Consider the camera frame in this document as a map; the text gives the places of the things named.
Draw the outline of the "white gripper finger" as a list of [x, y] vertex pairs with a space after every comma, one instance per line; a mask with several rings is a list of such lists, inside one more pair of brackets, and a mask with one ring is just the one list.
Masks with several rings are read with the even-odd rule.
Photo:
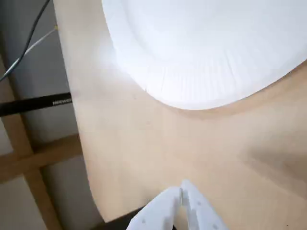
[[181, 206], [181, 188], [172, 186], [162, 191], [133, 217], [129, 230], [171, 230]]
[[181, 184], [182, 206], [185, 207], [189, 230], [226, 230], [221, 217], [211, 203], [190, 181]]

